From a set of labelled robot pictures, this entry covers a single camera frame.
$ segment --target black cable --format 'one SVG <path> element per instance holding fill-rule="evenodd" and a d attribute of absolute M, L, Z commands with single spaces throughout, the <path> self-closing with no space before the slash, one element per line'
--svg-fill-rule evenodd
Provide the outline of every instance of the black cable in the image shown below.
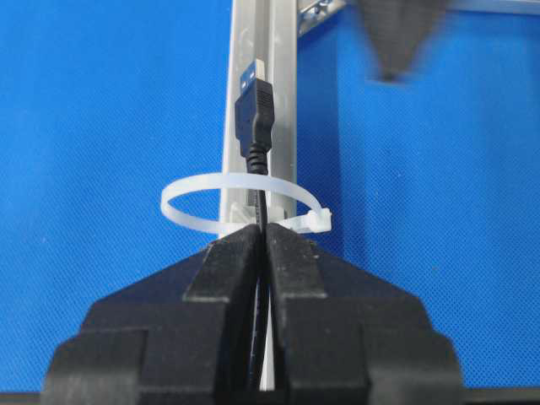
<path fill-rule="evenodd" d="M 267 153 L 272 148 L 274 105 L 272 85 L 264 80 L 261 61 L 254 61 L 240 78 L 240 98 L 235 103 L 235 135 L 240 141 L 240 154 L 246 158 L 247 172 L 267 176 Z M 266 346 L 269 290 L 266 268 L 267 202 L 264 191 L 250 192 L 255 205 L 256 222 L 261 229 L 262 251 L 258 269 L 251 319 L 250 353 L 247 386 L 258 390 Z"/>
<path fill-rule="evenodd" d="M 268 174 L 267 153 L 257 145 L 250 147 L 250 154 L 246 158 L 248 173 L 265 176 Z M 255 193 L 255 216 L 256 223 L 261 230 L 263 243 L 268 222 L 267 198 L 263 190 L 250 191 Z M 259 260 L 264 266 L 266 260 Z M 251 326 L 250 359 L 248 363 L 247 386 L 258 389 L 261 384 L 262 366 L 264 364 L 264 352 L 266 347 L 269 286 L 266 276 L 266 268 L 261 268 L 256 282 L 255 299 L 253 304 L 253 319 Z"/>

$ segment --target metal frame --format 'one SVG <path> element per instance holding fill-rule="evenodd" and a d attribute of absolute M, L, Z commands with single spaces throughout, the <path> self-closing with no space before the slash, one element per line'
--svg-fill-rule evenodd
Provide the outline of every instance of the metal frame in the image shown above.
<path fill-rule="evenodd" d="M 235 137 L 235 102 L 240 76 L 255 60 L 264 62 L 273 84 L 275 123 L 273 148 L 268 154 L 270 176 L 296 182 L 296 44 L 297 0 L 233 0 L 230 31 L 229 76 L 225 112 L 223 172 L 245 172 Z M 296 215 L 296 203 L 279 194 L 267 194 L 270 220 Z M 219 219 L 237 222 L 250 217 L 245 190 L 222 190 Z"/>

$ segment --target metal bracket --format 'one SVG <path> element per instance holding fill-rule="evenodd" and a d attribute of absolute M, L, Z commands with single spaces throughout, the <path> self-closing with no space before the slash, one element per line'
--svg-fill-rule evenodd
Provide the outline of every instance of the metal bracket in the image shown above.
<path fill-rule="evenodd" d="M 298 37 L 324 23 L 346 5 L 345 0 L 299 0 Z"/>

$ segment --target blue background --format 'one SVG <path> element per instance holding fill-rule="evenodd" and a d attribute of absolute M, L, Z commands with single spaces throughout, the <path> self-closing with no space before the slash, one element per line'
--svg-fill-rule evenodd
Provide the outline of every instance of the blue background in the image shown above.
<path fill-rule="evenodd" d="M 2 8 L 0 391 L 28 391 L 93 301 L 212 239 L 159 194 L 220 170 L 230 2 Z M 351 10 L 300 40 L 299 183 L 334 212 L 321 245 L 419 295 L 469 386 L 540 385 L 540 19 L 441 31 L 394 86 Z"/>

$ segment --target blurred black object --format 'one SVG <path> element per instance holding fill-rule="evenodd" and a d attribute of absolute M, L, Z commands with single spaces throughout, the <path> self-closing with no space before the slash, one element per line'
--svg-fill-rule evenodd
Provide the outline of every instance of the blurred black object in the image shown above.
<path fill-rule="evenodd" d="M 379 62 L 380 79 L 408 72 L 419 48 L 446 13 L 449 0 L 357 0 Z"/>

